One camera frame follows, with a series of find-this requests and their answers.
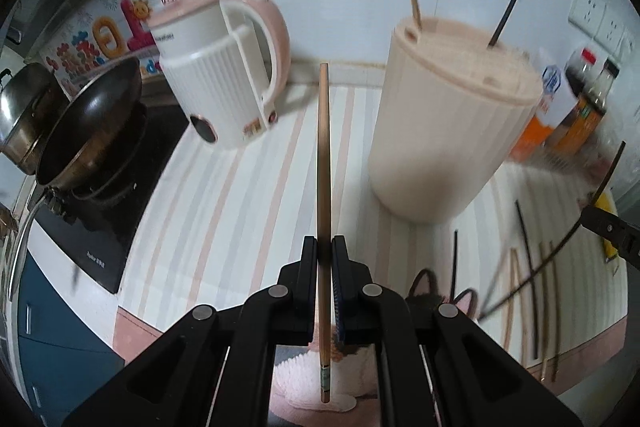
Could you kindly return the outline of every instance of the black stovetop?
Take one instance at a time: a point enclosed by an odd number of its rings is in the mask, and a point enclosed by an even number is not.
[[[111,204],[64,194],[63,215],[44,206],[36,221],[74,263],[110,293],[117,293],[127,255],[146,204],[187,127],[180,106],[150,107],[142,142],[121,174],[130,190]]]

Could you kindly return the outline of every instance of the cat ear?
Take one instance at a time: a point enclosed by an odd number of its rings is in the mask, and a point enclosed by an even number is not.
[[[467,288],[455,298],[453,304],[455,304],[463,314],[472,319],[476,315],[478,294],[476,293],[476,290]]]
[[[428,268],[423,268],[418,272],[418,275],[415,276],[414,283],[411,285],[411,289],[409,290],[409,296],[414,297],[416,295],[437,293],[438,282],[436,274]]]

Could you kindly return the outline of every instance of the beige container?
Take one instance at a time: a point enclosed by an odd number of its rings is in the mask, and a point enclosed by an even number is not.
[[[507,158],[542,95],[540,76],[491,35],[423,18],[396,26],[369,155],[393,213],[419,223],[458,215]]]

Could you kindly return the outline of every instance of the metal rivet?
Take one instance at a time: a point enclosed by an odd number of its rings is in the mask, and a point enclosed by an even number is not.
[[[448,319],[452,319],[453,317],[458,315],[458,308],[455,305],[449,303],[441,304],[438,307],[438,311],[440,312],[440,315],[442,315],[443,317],[447,317]]]
[[[382,294],[382,288],[377,284],[369,283],[362,287],[362,293],[368,297],[378,297]]]
[[[206,304],[201,304],[200,306],[196,306],[193,309],[191,315],[193,315],[193,318],[197,321],[203,321],[213,315],[213,308],[211,306],[207,306]]]
[[[284,297],[287,293],[289,293],[289,288],[282,284],[276,284],[269,288],[269,295],[271,295],[271,297],[275,297],[276,299]]]

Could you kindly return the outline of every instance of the countertop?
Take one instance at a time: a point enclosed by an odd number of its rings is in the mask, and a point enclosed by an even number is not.
[[[346,237],[350,257],[366,263],[375,282],[406,295],[425,267],[436,273],[440,288],[449,287],[457,229],[456,291],[476,289],[482,303],[495,279],[495,301],[509,289],[510,265],[500,260],[511,248],[517,249],[523,275],[528,273],[515,200],[538,264],[539,243],[560,241],[580,213],[578,202],[593,187],[577,176],[505,163],[455,219],[442,225],[408,223],[380,206],[367,180],[380,94],[331,88],[333,234]],[[277,125],[242,150],[219,150],[187,129],[136,233],[118,294],[120,317],[157,335],[197,303],[232,307],[276,282],[280,267],[299,258],[303,237],[315,234],[316,114],[316,88],[290,86],[281,97]],[[561,356],[557,381],[546,381],[561,393],[622,348],[627,289],[626,264],[605,264],[600,239],[587,230],[579,230],[558,256],[557,269]],[[524,354],[519,299],[510,339],[505,338],[507,307],[481,326],[536,373],[542,359],[533,358],[530,349],[530,291],[522,295],[529,346]],[[553,292],[548,298],[549,346],[555,346]]]

